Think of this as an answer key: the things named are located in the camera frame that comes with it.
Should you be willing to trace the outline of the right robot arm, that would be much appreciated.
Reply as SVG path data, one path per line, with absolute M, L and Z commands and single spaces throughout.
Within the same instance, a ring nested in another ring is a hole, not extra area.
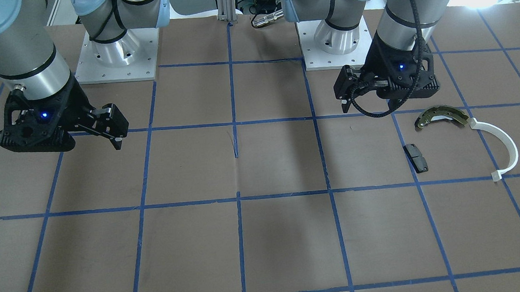
M 41 21 L 48 0 L 0 0 L 0 80 L 10 89 L 0 146 L 13 152 L 67 152 L 72 132 L 120 150 L 128 120 L 114 103 L 95 108 Z M 170 22 L 170 0 L 71 0 L 104 74 L 150 62 L 138 30 Z

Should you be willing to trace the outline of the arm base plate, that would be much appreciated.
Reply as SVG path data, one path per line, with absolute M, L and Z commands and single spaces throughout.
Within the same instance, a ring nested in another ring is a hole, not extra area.
M 298 22 L 296 27 L 308 71 L 362 67 L 366 62 L 372 39 L 363 17 L 357 28 L 347 31 L 334 30 L 323 20 Z
M 75 70 L 82 84 L 155 80 L 159 28 L 127 30 L 121 40 L 101 44 L 85 34 Z

